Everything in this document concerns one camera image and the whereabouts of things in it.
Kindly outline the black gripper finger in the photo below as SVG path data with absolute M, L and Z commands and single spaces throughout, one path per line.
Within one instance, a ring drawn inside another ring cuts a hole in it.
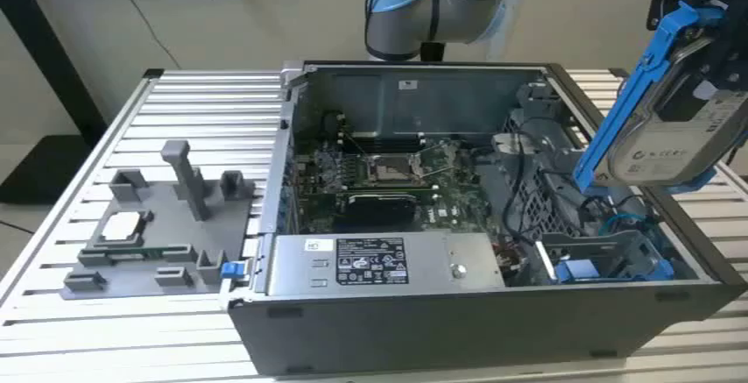
M 689 121 L 719 88 L 696 70 L 681 71 L 665 80 L 665 93 L 657 104 L 657 115 L 663 122 Z

